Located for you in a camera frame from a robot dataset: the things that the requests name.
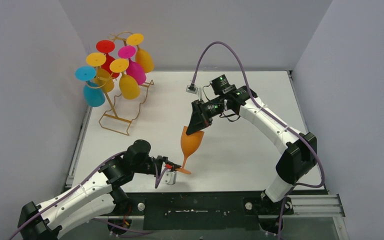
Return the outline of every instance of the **white cable tie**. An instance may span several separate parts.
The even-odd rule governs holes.
[[[268,106],[266,104],[263,104],[262,107],[257,108],[257,110],[254,110],[254,117],[252,118],[252,122],[254,122],[254,119],[256,118],[256,115],[262,110],[267,108]]]
[[[255,112],[255,114],[258,114],[259,112],[261,112],[262,109],[266,109],[266,108],[268,108],[268,107],[269,107],[269,106],[267,106],[266,104],[263,104],[263,105],[258,109],[258,111]]]
[[[286,124],[286,126],[282,129],[282,131],[280,131],[277,135],[281,135],[282,133],[287,132],[288,128],[289,128],[289,125]]]
[[[83,185],[81,185],[81,184],[79,184],[79,185],[80,185],[79,189],[83,191],[83,193],[86,195],[86,198],[87,198],[88,197],[88,193],[86,192],[85,187]]]

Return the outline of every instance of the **wine glass stem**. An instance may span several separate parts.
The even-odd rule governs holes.
[[[183,159],[183,164],[182,164],[182,166],[181,166],[182,169],[185,168],[185,164],[186,164],[186,160],[187,160],[187,159],[188,159],[188,157],[185,156],[184,159]]]

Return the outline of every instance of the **wine glass bowl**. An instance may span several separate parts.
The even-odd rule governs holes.
[[[191,174],[190,171],[185,169],[185,164],[186,160],[194,154],[197,149],[200,147],[201,142],[204,137],[204,132],[203,131],[197,131],[192,133],[191,135],[186,135],[186,131],[188,130],[187,126],[183,127],[183,131],[181,133],[181,138],[180,138],[180,147],[181,151],[183,152],[183,164],[181,168],[177,168],[176,171],[179,171],[184,174]]]
[[[137,46],[137,52],[134,60],[142,66],[143,71],[146,74],[154,70],[155,66],[151,55],[147,51],[140,48],[139,45]]]
[[[98,68],[96,71],[96,77],[93,80],[98,86],[103,86],[102,91],[109,93],[114,89],[114,82],[111,78],[111,74],[103,68]]]
[[[99,107],[105,103],[104,92],[101,88],[97,88],[98,85],[89,81],[88,84],[83,87],[83,95],[86,103],[91,107]]]
[[[142,85],[147,80],[144,69],[139,63],[132,61],[131,58],[128,59],[128,67],[126,69],[127,75],[132,76],[138,85]]]
[[[132,100],[135,99],[141,94],[141,89],[139,88],[136,80],[130,76],[121,72],[121,77],[119,81],[119,87],[121,94],[125,99]]]

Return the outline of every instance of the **white table surface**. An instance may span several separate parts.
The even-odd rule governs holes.
[[[212,79],[225,74],[230,84],[237,88],[244,85],[241,72],[202,71],[196,85],[208,85]],[[303,133],[306,128],[286,71],[252,71],[246,73],[251,89],[290,126]],[[79,160],[75,168],[73,184],[80,183],[105,159],[125,151],[135,140],[144,139],[151,144],[150,156],[167,156],[174,163],[182,164],[180,138],[183,126],[189,124],[191,102],[197,95],[187,93],[193,72],[151,72],[155,85],[149,88],[148,99],[142,105],[140,116],[129,130],[130,136],[101,128],[99,118],[110,109],[106,102],[94,107],[86,129]],[[118,95],[118,81],[110,96]],[[139,103],[144,99],[146,88],[134,100],[118,98],[115,106],[119,117],[132,119]],[[211,88],[205,92],[214,97]],[[127,124],[106,118],[102,121],[124,131]],[[199,149],[189,157],[185,168],[191,175],[177,174],[175,185],[160,184],[154,189],[152,175],[135,174],[133,181],[122,186],[126,193],[138,192],[214,192],[214,191],[262,191],[276,176],[275,166],[281,156],[275,146],[256,127],[244,119],[228,122],[214,117],[212,126],[204,129]],[[321,181],[317,167],[302,177],[302,183],[317,185]],[[295,189],[314,189],[298,186]]]

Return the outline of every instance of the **yellow wine glass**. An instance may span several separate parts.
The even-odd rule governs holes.
[[[154,70],[154,62],[151,55],[137,45],[137,52],[134,60],[142,66],[143,71],[147,74]]]
[[[109,93],[114,89],[114,82],[111,78],[111,74],[103,68],[98,68],[96,70],[96,77],[93,81],[98,84],[98,86],[103,85],[102,90],[104,93]]]
[[[124,72],[121,72],[118,85],[120,87],[121,94],[125,99],[135,99],[139,96],[139,94],[141,94],[138,82],[136,82],[132,76],[127,75]]]

